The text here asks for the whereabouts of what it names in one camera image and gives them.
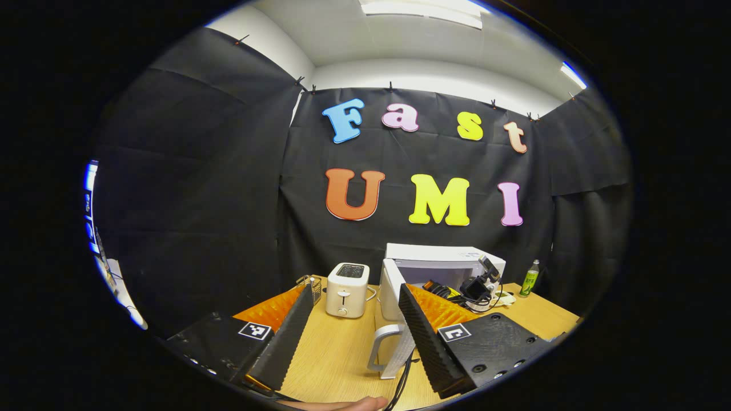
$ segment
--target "pink letter i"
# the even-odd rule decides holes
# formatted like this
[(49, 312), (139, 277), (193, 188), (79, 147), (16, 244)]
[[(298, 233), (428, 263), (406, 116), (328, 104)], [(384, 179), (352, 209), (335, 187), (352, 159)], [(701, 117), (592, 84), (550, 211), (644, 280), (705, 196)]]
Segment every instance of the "pink letter i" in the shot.
[(523, 217), (518, 212), (518, 190), (520, 186), (516, 183), (500, 183), (498, 189), (503, 193), (503, 204), (505, 213), (500, 222), (505, 226), (523, 224)]

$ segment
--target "ceiling light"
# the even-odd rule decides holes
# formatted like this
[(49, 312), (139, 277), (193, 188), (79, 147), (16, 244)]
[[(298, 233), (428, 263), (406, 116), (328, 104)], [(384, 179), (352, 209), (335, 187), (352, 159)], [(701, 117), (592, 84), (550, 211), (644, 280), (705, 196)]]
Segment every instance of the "ceiling light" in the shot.
[(568, 76), (571, 80), (574, 80), (574, 83), (578, 84), (582, 90), (586, 88), (586, 83), (581, 81), (581, 79), (579, 78), (579, 75), (576, 74), (576, 72), (571, 68), (571, 66), (568, 65), (568, 63), (566, 63), (565, 61), (564, 61), (564, 65), (561, 66), (561, 71), (566, 76)]
[(360, 7), (365, 15), (417, 15), (480, 30), (481, 13), (490, 13), (469, 0), (360, 0)]

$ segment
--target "microwave door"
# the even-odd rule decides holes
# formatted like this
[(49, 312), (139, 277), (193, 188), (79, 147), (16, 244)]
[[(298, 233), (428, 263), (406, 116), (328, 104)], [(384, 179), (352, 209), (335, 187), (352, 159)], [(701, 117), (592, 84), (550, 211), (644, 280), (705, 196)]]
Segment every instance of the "microwave door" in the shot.
[(416, 347), (404, 315), (398, 308), (398, 297), (404, 278), (391, 259), (383, 260), (379, 303), (376, 305), (376, 335), (380, 335), (375, 363), (379, 364), (382, 379), (395, 378), (398, 370), (406, 363)]

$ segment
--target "green bottle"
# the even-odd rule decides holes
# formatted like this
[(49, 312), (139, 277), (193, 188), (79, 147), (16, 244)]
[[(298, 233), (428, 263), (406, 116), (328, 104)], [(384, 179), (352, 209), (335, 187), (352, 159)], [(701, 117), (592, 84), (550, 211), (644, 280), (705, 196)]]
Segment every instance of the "green bottle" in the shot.
[(536, 284), (536, 279), (538, 278), (538, 260), (533, 261), (533, 266), (530, 270), (528, 270), (528, 273), (526, 274), (526, 280), (523, 281), (523, 288), (520, 289), (520, 292), (518, 295), (520, 297), (527, 297), (531, 291), (533, 290), (533, 286)]

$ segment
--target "orange letter u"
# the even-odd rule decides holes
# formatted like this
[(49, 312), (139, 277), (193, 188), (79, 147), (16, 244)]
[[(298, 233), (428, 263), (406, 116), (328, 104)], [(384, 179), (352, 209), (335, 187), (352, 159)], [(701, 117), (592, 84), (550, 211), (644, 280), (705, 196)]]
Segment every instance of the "orange letter u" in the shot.
[(376, 212), (378, 206), (378, 190), (386, 175), (380, 171), (363, 171), (360, 177), (365, 180), (365, 198), (360, 207), (351, 207), (346, 201), (348, 184), (355, 173), (344, 168), (331, 168), (325, 172), (327, 176), (327, 210), (339, 219), (364, 220)]

